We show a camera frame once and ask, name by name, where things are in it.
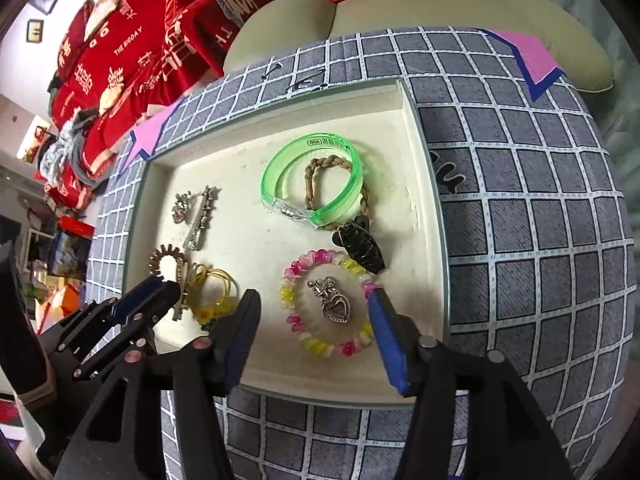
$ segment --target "green bracelet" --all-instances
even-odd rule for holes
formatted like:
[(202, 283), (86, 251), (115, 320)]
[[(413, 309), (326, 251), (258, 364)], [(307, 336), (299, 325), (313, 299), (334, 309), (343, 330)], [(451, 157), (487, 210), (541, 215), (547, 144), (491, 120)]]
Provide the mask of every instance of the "green bracelet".
[[(309, 152), (328, 149), (340, 150), (347, 155), (352, 164), (349, 181), (336, 198), (326, 206), (311, 211), (291, 205), (277, 196), (284, 174), (294, 161)], [(335, 134), (310, 134), (292, 140), (271, 159), (262, 174), (260, 196), (262, 204), (270, 211), (283, 214), (293, 221), (306, 220), (313, 227), (322, 227), (340, 218), (356, 202), (363, 178), (360, 156), (348, 140)]]

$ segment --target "metal screw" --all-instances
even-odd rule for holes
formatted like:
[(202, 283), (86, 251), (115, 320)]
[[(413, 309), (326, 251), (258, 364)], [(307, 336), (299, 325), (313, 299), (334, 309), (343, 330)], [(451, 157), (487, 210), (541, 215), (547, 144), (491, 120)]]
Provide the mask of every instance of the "metal screw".
[(421, 335), (418, 339), (418, 345), (422, 348), (436, 348), (438, 340), (432, 335)]
[(204, 348), (208, 348), (211, 346), (211, 339), (207, 336), (201, 336), (193, 340), (193, 347), (198, 350), (202, 350)]
[(499, 350), (489, 350), (486, 356), (492, 363), (500, 364), (504, 361), (504, 354)]
[(132, 350), (127, 352), (124, 356), (124, 360), (127, 363), (137, 363), (142, 358), (142, 352), (140, 350)]

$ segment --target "brown hair tie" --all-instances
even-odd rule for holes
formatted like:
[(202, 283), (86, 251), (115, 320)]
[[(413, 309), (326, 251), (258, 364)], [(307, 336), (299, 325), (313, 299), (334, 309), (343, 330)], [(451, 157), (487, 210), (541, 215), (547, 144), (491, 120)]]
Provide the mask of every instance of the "brown hair tie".
[[(314, 173), (316, 172), (316, 168), (330, 168), (332, 166), (338, 166), (340, 168), (344, 168), (345, 170), (349, 170), (351, 173), (351, 163), (344, 158), (341, 158), (337, 155), (329, 155), (324, 158), (312, 158), (309, 165), (305, 168), (305, 205), (306, 208), (315, 211), (316, 208), (314, 206), (314, 184), (313, 178)], [(360, 190), (360, 194), (362, 198), (360, 199), (360, 213), (364, 216), (367, 216), (369, 213), (369, 189), (367, 185), (362, 181), (362, 189)], [(333, 222), (331, 224), (323, 225), (320, 229), (325, 229), (327, 231), (335, 231), (338, 227), (342, 225), (341, 223)]]

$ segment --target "jewelry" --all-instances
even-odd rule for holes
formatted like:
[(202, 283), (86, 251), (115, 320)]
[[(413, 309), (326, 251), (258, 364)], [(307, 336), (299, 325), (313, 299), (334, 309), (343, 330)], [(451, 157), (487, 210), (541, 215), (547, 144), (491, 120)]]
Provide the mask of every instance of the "jewelry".
[[(318, 249), (317, 251), (309, 251), (307, 254), (302, 254), (299, 259), (293, 261), (291, 265), (285, 269), (283, 279), (280, 282), (280, 303), (284, 308), (293, 310), (293, 314), (287, 316), (287, 323), (291, 325), (291, 331), (298, 334), (298, 339), (302, 341), (302, 345), (305, 348), (311, 350), (316, 355), (322, 355), (324, 357), (330, 357), (334, 352), (350, 357), (353, 354), (361, 352), (371, 344), (373, 330), (368, 319), (361, 327), (356, 329), (356, 335), (352, 339), (336, 346), (320, 340), (309, 332), (300, 314), (296, 311), (295, 281), (302, 277), (305, 271), (311, 267), (322, 264), (334, 264), (334, 266), (339, 266), (346, 270), (351, 276), (354, 276), (360, 282), (360, 288), (364, 291), (366, 300), (370, 298), (371, 291), (378, 287), (375, 283), (375, 276), (367, 274), (363, 267), (346, 254)], [(313, 286), (316, 286), (315, 282), (309, 281), (307, 285), (309, 285), (309, 283), (313, 283)], [(320, 290), (324, 290), (326, 285), (325, 279)], [(328, 285), (329, 288), (335, 288), (334, 280), (331, 279)]]
[(314, 294), (321, 298), (320, 305), (324, 316), (336, 323), (348, 323), (351, 316), (349, 300), (335, 288), (335, 278), (327, 276), (324, 280), (309, 280), (306, 282)]
[[(154, 276), (160, 276), (160, 260), (165, 257), (171, 257), (175, 260), (175, 281), (182, 286), (182, 267), (185, 264), (184, 253), (180, 252), (178, 247), (169, 244), (168, 247), (161, 245), (159, 249), (154, 249), (149, 256), (149, 273)], [(182, 319), (182, 306), (180, 303), (174, 305), (174, 321)]]
[(180, 222), (184, 222), (184, 218), (189, 211), (189, 196), (191, 195), (191, 191), (187, 191), (183, 194), (175, 194), (175, 204), (172, 207), (172, 218), (174, 219), (174, 224), (179, 224)]
[[(209, 276), (222, 281), (222, 295), (212, 304), (193, 305), (190, 302), (190, 296), (194, 295), (194, 290), (197, 287), (201, 287)], [(190, 308), (193, 311), (196, 321), (206, 332), (213, 328), (216, 320), (233, 312), (234, 304), (229, 298), (232, 283), (231, 276), (222, 269), (213, 269), (204, 264), (191, 264), (187, 273), (181, 304), (184, 308)]]
[[(339, 150), (350, 159), (346, 162), (351, 164), (351, 176), (338, 196), (328, 205), (316, 211), (306, 210), (279, 198), (277, 194), (280, 192), (282, 175), (291, 163), (306, 153), (324, 149)], [(335, 134), (310, 134), (293, 140), (271, 159), (262, 174), (260, 196), (265, 208), (283, 214), (294, 221), (308, 221), (317, 228), (330, 224), (351, 208), (358, 199), (358, 194), (362, 189), (362, 181), (360, 156), (348, 140)]]
[(197, 251), (198, 249), (198, 234), (200, 231), (206, 228), (207, 213), (211, 210), (211, 193), (212, 188), (205, 186), (202, 192), (202, 201), (200, 202), (200, 208), (196, 218), (193, 219), (193, 225), (189, 230), (186, 240), (182, 244), (183, 249), (190, 249), (191, 251)]
[[(338, 166), (345, 170), (351, 171), (351, 163), (336, 155), (329, 155), (325, 158), (313, 158), (309, 165), (305, 168), (305, 204), (307, 209), (314, 208), (314, 184), (313, 177), (316, 168), (330, 168)], [(358, 264), (363, 266), (372, 274), (377, 274), (385, 269), (385, 260), (382, 257), (382, 251), (376, 243), (374, 237), (369, 232), (369, 189), (362, 181), (362, 189), (360, 190), (362, 198), (360, 199), (360, 215), (356, 216), (351, 222), (344, 224), (331, 223), (322, 227), (335, 231), (331, 240), (334, 245), (344, 247), (348, 255)]]

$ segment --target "checkered tablecloth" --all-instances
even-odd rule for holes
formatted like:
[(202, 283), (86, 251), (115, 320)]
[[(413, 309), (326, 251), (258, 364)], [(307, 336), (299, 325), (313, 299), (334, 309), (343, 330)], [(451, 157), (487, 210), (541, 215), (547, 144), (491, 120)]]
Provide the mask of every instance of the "checkered tablecloth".
[[(636, 280), (614, 168), (564, 76), (532, 102), (512, 51), (475, 29), (331, 38), (191, 95), (163, 127), (156, 154), (292, 96), (380, 77), (406, 83), (438, 173), (450, 346), (504, 352), (581, 474), (622, 384)], [(90, 255), (88, 298), (121, 293), (145, 164), (137, 160), (109, 184)], [(242, 388), (219, 401), (234, 470), (248, 480), (388, 480), (410, 419), (407, 410), (326, 408)], [(452, 474), (464, 465), (466, 407), (460, 392)], [(170, 395), (163, 397), (162, 427), (168, 472), (181, 479)]]

